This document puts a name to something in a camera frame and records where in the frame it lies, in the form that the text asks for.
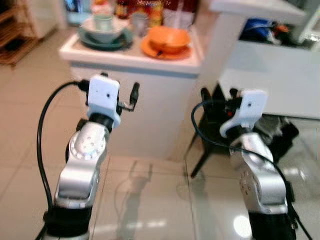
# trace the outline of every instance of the white bowl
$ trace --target white bowl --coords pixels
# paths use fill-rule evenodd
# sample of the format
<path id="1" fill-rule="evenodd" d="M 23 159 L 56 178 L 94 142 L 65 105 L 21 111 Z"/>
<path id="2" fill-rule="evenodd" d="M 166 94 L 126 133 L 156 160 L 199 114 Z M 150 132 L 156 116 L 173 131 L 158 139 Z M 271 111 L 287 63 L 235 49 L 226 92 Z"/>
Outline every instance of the white bowl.
<path id="1" fill-rule="evenodd" d="M 93 39 L 103 44 L 109 44 L 122 34 L 124 29 L 128 26 L 128 21 L 113 17 L 112 25 L 113 30 L 111 31 L 97 30 L 94 19 L 89 17 L 82 23 L 81 27 L 86 30 Z"/>

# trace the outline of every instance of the cup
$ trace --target cup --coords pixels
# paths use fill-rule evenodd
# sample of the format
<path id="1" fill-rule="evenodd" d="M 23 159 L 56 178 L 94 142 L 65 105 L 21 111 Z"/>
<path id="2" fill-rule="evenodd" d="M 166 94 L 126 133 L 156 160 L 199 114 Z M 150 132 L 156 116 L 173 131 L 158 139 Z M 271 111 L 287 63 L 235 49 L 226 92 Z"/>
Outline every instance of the cup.
<path id="1" fill-rule="evenodd" d="M 135 12 L 131 15 L 133 33 L 139 37 L 144 37 L 147 34 L 149 25 L 148 14 L 144 12 Z"/>
<path id="2" fill-rule="evenodd" d="M 95 14 L 93 16 L 95 29 L 98 31 L 113 31 L 112 15 Z"/>

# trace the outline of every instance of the wooden shelf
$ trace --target wooden shelf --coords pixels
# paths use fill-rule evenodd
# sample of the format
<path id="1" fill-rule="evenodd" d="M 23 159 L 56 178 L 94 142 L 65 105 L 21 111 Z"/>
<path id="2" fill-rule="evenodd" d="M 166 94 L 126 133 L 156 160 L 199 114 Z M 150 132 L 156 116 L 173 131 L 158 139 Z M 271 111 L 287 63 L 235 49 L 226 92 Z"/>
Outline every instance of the wooden shelf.
<path id="1" fill-rule="evenodd" d="M 0 23 L 7 20 L 8 18 L 13 17 L 15 15 L 17 9 L 18 9 L 17 7 L 12 7 L 9 10 L 4 11 L 3 13 L 0 13 Z"/>
<path id="2" fill-rule="evenodd" d="M 17 50 L 0 53 L 0 64 L 16 64 L 38 43 L 33 37 L 23 37 L 23 39 L 25 42 Z"/>
<path id="3" fill-rule="evenodd" d="M 8 24 L 2 27 L 0 29 L 0 48 L 19 36 L 23 27 L 23 23 L 17 23 L 15 21 L 8 22 Z"/>

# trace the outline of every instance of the tiled floor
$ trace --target tiled floor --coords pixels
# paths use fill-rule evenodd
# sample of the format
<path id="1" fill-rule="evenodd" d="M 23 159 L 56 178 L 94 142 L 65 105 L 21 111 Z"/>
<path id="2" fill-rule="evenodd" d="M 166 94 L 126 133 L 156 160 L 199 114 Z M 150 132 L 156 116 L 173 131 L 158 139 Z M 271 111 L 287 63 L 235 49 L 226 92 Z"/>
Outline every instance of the tiled floor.
<path id="1" fill-rule="evenodd" d="M 46 210 L 36 158 L 36 131 L 49 94 L 69 80 L 57 49 L 73 29 L 56 32 L 14 70 L 0 65 L 0 239 L 33 239 Z M 65 90 L 48 111 L 43 158 L 51 191 L 64 165 L 65 147 L 86 113 L 83 95 Z M 292 181 L 296 209 L 313 239 L 320 239 L 319 122 L 299 121 L 299 138 L 281 161 Z M 214 154 L 198 177 L 190 174 L 202 153 L 197 140 L 184 162 L 107 157 L 90 222 L 94 240 L 241 240 L 251 229 L 237 174 L 228 156 Z M 299 229 L 297 238 L 306 237 Z"/>

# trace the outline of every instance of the white table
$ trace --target white table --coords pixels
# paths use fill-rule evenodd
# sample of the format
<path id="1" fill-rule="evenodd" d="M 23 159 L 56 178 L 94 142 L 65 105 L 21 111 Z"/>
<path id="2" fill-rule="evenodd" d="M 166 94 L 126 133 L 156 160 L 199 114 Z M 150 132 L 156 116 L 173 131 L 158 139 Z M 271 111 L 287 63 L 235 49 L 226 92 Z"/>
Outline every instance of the white table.
<path id="1" fill-rule="evenodd" d="M 230 88 L 269 94 L 268 114 L 320 119 L 320 54 L 308 50 L 239 41 L 219 79 Z"/>

